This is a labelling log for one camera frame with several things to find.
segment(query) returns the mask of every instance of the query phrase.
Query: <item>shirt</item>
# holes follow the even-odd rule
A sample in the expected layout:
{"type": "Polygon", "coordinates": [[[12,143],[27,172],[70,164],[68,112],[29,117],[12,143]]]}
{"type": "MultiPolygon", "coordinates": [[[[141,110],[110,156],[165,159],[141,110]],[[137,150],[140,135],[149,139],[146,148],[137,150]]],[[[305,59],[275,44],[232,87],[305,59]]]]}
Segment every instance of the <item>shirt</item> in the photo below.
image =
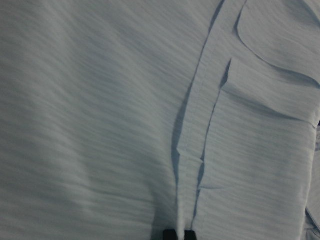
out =
{"type": "Polygon", "coordinates": [[[2,2],[0,237],[320,228],[316,0],[2,2]]]}

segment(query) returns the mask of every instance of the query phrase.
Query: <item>pocket flap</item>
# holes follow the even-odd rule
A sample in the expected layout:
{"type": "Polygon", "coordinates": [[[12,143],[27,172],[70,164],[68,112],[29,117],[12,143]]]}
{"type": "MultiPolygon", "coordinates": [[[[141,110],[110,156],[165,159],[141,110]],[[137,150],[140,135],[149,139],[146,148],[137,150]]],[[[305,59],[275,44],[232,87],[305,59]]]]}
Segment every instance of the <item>pocket flap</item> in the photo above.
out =
{"type": "Polygon", "coordinates": [[[255,70],[233,57],[221,90],[316,128],[320,119],[320,88],[283,82],[277,72],[272,66],[255,70]]]}
{"type": "Polygon", "coordinates": [[[247,0],[237,31],[246,47],[268,64],[320,84],[320,7],[304,1],[247,0]]]}

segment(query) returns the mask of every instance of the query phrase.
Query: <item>textured fabric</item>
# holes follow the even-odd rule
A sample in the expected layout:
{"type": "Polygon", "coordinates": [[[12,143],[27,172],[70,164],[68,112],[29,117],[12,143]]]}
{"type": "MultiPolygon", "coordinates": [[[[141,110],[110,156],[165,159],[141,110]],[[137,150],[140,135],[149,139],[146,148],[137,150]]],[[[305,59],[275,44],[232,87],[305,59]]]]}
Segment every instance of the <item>textured fabric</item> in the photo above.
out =
{"type": "Polygon", "coordinates": [[[319,238],[319,16],[1,1],[0,239],[319,238]]]}

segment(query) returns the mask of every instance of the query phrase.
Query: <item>dark object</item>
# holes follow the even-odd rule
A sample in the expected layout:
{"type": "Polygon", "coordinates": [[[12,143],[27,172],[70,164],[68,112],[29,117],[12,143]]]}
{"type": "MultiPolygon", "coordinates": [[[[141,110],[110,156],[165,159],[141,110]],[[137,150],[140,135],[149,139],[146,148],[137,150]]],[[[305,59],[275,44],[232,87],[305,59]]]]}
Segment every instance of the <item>dark object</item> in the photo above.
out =
{"type": "Polygon", "coordinates": [[[167,229],[163,231],[163,240],[178,240],[176,230],[167,229]]]}
{"type": "Polygon", "coordinates": [[[197,240],[195,231],[184,231],[184,240],[197,240]]]}
{"type": "MultiPolygon", "coordinates": [[[[176,230],[167,229],[163,231],[163,240],[178,240],[176,230]]],[[[184,231],[184,240],[197,240],[195,231],[185,230],[184,231]]]]}

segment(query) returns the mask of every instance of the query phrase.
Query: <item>shirt pocket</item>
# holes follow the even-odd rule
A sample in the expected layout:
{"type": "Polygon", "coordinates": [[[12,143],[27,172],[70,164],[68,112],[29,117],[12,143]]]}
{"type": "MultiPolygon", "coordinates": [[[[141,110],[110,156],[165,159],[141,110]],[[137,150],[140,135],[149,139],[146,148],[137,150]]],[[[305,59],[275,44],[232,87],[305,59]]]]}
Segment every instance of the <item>shirt pocket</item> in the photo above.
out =
{"type": "MultiPolygon", "coordinates": [[[[316,0],[247,0],[238,21],[237,34],[244,45],[262,61],[278,68],[304,75],[314,80],[315,94],[307,98],[308,90],[296,86],[288,86],[292,95],[286,95],[294,103],[295,110],[285,110],[287,115],[295,116],[311,123],[315,128],[319,123],[319,84],[320,84],[320,4],[316,0]]],[[[307,210],[320,230],[319,205],[320,188],[314,184],[319,177],[313,169],[312,182],[307,203],[307,210]]]]}
{"type": "Polygon", "coordinates": [[[301,237],[320,119],[318,28],[305,2],[245,3],[236,29],[254,54],[231,58],[210,122],[193,224],[203,239],[301,237]]]}
{"type": "Polygon", "coordinates": [[[212,115],[194,220],[204,238],[301,234],[320,90],[260,67],[233,57],[212,115]]]}

